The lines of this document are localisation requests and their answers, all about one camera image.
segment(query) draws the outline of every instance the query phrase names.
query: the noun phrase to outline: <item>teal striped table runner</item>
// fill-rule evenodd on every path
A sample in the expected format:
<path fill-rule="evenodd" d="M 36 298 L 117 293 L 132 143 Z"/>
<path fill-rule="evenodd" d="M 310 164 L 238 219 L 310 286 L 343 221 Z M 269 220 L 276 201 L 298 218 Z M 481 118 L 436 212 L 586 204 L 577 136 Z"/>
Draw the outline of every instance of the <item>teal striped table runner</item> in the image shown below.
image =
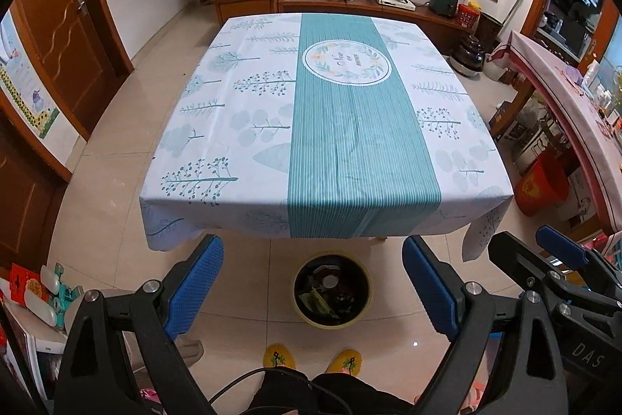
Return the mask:
<path fill-rule="evenodd" d="M 289 164 L 293 238 L 404 236 L 440 205 L 421 127 L 372 19 L 303 14 Z"/>

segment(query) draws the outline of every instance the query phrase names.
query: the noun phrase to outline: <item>bottle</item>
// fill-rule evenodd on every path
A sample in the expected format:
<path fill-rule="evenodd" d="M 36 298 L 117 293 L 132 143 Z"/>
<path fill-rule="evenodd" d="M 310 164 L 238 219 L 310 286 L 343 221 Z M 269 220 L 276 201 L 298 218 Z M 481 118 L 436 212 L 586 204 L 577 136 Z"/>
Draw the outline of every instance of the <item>bottle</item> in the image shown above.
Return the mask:
<path fill-rule="evenodd" d="M 588 87 L 594 81 L 594 78 L 598 74 L 599 70 L 600 70 L 600 64 L 598 63 L 596 59 L 592 61 L 592 64 L 587 66 L 587 71 L 585 72 L 585 76 L 584 76 L 584 82 L 587 83 Z"/>

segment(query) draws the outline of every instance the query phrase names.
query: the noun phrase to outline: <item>black pants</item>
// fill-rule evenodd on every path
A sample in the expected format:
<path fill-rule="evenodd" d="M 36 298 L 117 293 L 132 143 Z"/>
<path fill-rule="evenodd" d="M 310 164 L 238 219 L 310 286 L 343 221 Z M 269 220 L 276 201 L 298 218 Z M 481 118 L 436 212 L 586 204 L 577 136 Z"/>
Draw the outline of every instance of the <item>black pants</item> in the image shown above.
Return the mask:
<path fill-rule="evenodd" d="M 343 405 L 335 398 L 306 382 L 282 375 L 278 372 L 279 369 L 302 379 L 307 378 L 299 371 L 283 367 L 267 371 L 261 387 L 248 407 L 257 408 L 251 412 L 253 415 L 281 415 L 290 410 L 298 410 L 300 415 L 316 415 L 318 411 L 346 414 Z M 409 402 L 377 391 L 371 385 L 345 373 L 324 373 L 315 377 L 313 382 L 343 399 L 355 415 L 402 414 L 412 408 Z M 284 406 L 286 409 L 270 408 L 271 406 Z"/>

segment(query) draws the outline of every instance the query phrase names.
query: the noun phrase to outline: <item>yellow slipper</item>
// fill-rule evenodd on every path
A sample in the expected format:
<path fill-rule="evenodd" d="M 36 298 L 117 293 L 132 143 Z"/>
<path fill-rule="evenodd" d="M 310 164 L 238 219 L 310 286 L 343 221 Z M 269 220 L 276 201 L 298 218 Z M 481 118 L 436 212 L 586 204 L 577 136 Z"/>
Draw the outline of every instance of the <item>yellow slipper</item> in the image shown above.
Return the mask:
<path fill-rule="evenodd" d="M 264 367 L 275 368 L 276 366 L 296 369 L 294 356 L 285 348 L 285 345 L 281 345 L 280 343 L 270 345 L 264 353 Z"/>
<path fill-rule="evenodd" d="M 348 348 L 338 353 L 326 368 L 327 373 L 346 373 L 356 376 L 361 371 L 363 357 L 356 350 Z"/>

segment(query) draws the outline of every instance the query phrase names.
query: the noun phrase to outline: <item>cartoon poster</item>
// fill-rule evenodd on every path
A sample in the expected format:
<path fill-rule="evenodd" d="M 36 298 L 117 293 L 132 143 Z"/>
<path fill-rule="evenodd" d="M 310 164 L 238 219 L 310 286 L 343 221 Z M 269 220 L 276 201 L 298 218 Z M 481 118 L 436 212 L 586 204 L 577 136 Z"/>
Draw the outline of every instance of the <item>cartoon poster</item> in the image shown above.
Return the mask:
<path fill-rule="evenodd" d="M 32 67 L 10 13 L 0 23 L 0 88 L 41 139 L 58 117 L 58 107 Z"/>

